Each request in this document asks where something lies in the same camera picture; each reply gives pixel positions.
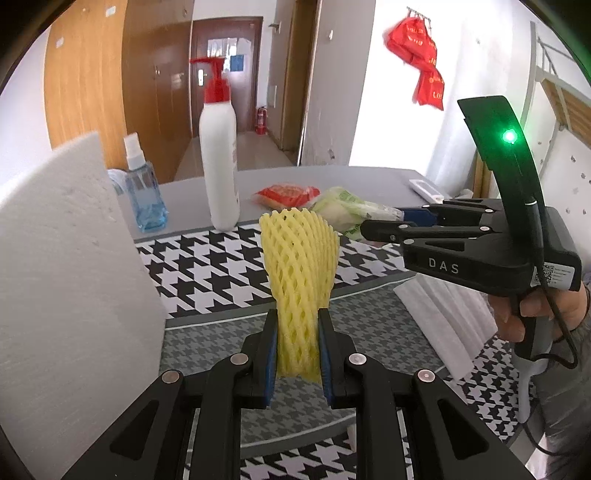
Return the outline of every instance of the blue sign on door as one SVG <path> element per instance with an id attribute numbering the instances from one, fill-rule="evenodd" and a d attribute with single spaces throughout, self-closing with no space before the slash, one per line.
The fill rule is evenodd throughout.
<path id="1" fill-rule="evenodd" d="M 244 71 L 244 55 L 233 55 L 230 57 L 230 72 Z"/>

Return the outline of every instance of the blue spray bottle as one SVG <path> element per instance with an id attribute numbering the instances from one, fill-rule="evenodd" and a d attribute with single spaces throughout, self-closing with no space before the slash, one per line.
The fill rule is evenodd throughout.
<path id="1" fill-rule="evenodd" d="M 124 142 L 129 165 L 126 186 L 135 221 L 142 232 L 160 230 L 166 227 L 168 211 L 160 195 L 154 167 L 146 162 L 137 133 L 125 137 Z"/>

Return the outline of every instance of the green light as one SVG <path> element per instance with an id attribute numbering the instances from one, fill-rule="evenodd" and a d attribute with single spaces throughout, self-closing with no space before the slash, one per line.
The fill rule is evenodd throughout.
<path id="1" fill-rule="evenodd" d="M 505 131 L 503 134 L 503 141 L 513 145 L 517 141 L 517 133 L 515 130 L 511 128 L 510 130 Z"/>

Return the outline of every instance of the metal rivet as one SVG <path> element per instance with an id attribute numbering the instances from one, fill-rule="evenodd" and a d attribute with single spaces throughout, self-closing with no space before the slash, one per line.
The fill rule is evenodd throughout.
<path id="1" fill-rule="evenodd" d="M 430 370 L 421 370 L 417 376 L 421 382 L 431 383 L 435 381 L 435 374 Z"/>
<path id="2" fill-rule="evenodd" d="M 349 355 L 349 362 L 354 365 L 363 365 L 367 360 L 367 357 L 362 353 L 352 353 Z"/>
<path id="3" fill-rule="evenodd" d="M 175 383 L 181 375 L 176 370 L 168 370 L 162 374 L 162 381 L 164 383 Z"/>
<path id="4" fill-rule="evenodd" d="M 244 365 L 246 362 L 248 362 L 248 355 L 245 353 L 235 353 L 230 357 L 230 361 L 234 365 Z"/>

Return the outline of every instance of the red pump nozzle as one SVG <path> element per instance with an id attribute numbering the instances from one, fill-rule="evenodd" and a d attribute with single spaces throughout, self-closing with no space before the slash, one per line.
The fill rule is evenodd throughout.
<path id="1" fill-rule="evenodd" d="M 189 63 L 209 63 L 212 66 L 213 80 L 205 86 L 204 102 L 220 103 L 230 101 L 230 83 L 222 77 L 225 57 L 200 57 L 191 59 Z"/>

